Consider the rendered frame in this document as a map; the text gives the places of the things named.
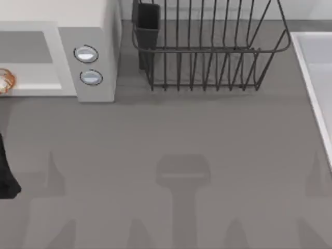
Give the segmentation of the round grey microwave knob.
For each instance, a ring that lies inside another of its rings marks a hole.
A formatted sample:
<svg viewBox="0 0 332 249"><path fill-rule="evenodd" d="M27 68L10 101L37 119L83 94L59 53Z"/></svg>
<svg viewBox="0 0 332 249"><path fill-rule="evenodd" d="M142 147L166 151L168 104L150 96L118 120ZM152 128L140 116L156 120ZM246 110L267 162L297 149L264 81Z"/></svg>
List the round grey microwave knob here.
<svg viewBox="0 0 332 249"><path fill-rule="evenodd" d="M74 57L81 63L93 63L99 58L98 51L89 45L76 47L73 51Z"/></svg>
<svg viewBox="0 0 332 249"><path fill-rule="evenodd" d="M79 74L80 80L89 86L97 86L103 81L103 75L96 70L88 70Z"/></svg>

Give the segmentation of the dark cutlery holder box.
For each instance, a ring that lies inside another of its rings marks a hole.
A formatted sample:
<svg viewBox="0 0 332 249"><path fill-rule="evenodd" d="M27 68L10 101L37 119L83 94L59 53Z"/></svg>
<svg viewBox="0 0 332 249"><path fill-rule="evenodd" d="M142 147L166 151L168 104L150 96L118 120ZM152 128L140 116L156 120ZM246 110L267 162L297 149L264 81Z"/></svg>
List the dark cutlery holder box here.
<svg viewBox="0 0 332 249"><path fill-rule="evenodd" d="M145 52L145 50L154 50L157 46L160 31L160 6L154 3L142 3L141 0L133 0L132 23L138 44L139 69L145 70L144 63L150 57L150 53Z"/></svg>

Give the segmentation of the pale microwave oven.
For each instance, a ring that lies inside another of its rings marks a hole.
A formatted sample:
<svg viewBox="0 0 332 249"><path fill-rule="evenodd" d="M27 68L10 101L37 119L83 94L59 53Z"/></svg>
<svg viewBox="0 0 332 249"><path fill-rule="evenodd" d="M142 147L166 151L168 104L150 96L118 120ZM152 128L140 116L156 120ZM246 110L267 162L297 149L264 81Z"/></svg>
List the pale microwave oven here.
<svg viewBox="0 0 332 249"><path fill-rule="evenodd" d="M73 96L80 102L113 102L122 24L119 0L0 0L0 68L16 76L0 98ZM81 63L76 47L94 47L99 58ZM79 74L96 70L97 86Z"/></svg>

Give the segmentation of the white sink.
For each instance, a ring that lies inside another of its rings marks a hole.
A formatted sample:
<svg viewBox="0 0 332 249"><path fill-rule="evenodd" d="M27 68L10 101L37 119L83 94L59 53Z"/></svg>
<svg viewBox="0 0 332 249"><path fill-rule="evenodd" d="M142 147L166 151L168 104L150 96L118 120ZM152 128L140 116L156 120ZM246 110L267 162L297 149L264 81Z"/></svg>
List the white sink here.
<svg viewBox="0 0 332 249"><path fill-rule="evenodd" d="M332 32L290 35L332 171Z"/></svg>

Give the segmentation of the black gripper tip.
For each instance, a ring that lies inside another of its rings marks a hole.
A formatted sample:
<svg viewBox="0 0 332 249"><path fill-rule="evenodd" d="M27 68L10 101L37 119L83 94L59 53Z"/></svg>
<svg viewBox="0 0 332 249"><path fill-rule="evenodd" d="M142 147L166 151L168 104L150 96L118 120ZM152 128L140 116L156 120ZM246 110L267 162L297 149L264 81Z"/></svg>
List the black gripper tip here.
<svg viewBox="0 0 332 249"><path fill-rule="evenodd" d="M0 133L0 199L14 199L21 190L20 184L9 167L3 136Z"/></svg>

